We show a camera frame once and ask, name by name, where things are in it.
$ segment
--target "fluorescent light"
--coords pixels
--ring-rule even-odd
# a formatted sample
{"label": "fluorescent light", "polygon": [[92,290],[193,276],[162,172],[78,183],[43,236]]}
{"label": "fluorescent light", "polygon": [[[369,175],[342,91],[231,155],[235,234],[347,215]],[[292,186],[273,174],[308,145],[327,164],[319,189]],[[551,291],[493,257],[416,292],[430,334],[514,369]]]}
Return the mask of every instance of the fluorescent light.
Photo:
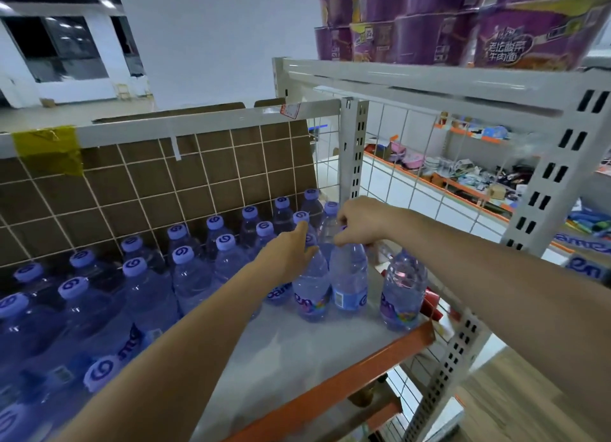
{"label": "fluorescent light", "polygon": [[115,5],[112,4],[109,0],[100,0],[100,3],[102,3],[107,8],[115,9]]}

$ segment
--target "wooden floor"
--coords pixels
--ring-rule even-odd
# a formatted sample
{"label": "wooden floor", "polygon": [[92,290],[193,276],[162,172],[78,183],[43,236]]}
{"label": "wooden floor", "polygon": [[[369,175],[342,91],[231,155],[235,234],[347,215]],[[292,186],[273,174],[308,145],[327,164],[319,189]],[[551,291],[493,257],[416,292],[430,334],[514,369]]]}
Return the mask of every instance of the wooden floor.
{"label": "wooden floor", "polygon": [[562,392],[506,348],[459,389],[466,417],[451,442],[604,442]]}

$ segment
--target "person's left arm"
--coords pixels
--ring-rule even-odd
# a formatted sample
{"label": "person's left arm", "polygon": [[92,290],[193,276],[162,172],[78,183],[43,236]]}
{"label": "person's left arm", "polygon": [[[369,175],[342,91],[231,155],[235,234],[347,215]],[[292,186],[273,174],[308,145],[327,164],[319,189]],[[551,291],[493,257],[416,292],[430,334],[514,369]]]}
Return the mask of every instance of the person's left arm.
{"label": "person's left arm", "polygon": [[250,316],[300,275],[307,223],[282,233],[209,299],[136,357],[54,442],[188,441]]}

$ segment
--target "forearm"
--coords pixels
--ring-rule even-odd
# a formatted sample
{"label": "forearm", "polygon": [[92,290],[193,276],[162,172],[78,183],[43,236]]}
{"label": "forearm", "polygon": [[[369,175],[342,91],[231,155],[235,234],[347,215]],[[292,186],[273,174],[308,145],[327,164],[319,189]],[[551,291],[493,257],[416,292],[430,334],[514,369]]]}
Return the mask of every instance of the forearm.
{"label": "forearm", "polygon": [[393,209],[388,239],[416,256],[509,346],[607,423],[611,291],[558,265]]}
{"label": "forearm", "polygon": [[248,264],[95,396],[57,442],[187,441],[274,282]]}

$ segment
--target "person's right arm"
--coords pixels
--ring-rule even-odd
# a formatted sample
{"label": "person's right arm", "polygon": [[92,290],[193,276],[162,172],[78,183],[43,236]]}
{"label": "person's right arm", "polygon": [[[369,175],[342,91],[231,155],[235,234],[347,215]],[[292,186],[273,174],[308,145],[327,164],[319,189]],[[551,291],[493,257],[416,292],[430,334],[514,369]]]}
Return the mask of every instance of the person's right arm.
{"label": "person's right arm", "polygon": [[335,244],[388,239],[611,431],[611,290],[527,253],[371,198],[348,200]]}

